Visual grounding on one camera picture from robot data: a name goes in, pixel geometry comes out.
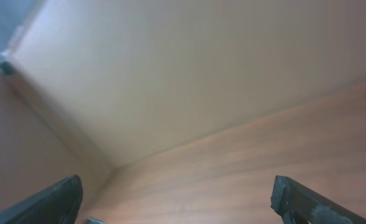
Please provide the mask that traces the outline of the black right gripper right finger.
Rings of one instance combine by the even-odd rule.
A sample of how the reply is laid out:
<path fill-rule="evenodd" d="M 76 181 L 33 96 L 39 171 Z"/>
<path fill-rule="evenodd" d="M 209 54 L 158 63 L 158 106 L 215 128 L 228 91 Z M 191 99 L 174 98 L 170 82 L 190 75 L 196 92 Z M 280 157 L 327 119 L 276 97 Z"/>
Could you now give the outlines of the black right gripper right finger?
<path fill-rule="evenodd" d="M 275 177 L 271 208 L 283 224 L 366 224 L 366 218 L 281 175 Z"/>

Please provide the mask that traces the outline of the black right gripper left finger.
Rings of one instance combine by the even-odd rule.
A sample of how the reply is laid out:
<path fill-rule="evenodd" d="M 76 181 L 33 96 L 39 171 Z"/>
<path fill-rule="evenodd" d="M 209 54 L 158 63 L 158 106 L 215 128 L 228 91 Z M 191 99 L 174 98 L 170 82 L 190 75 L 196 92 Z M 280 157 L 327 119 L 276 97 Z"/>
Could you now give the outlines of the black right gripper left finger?
<path fill-rule="evenodd" d="M 83 201 L 78 175 L 64 178 L 0 212 L 0 224 L 74 224 Z"/>

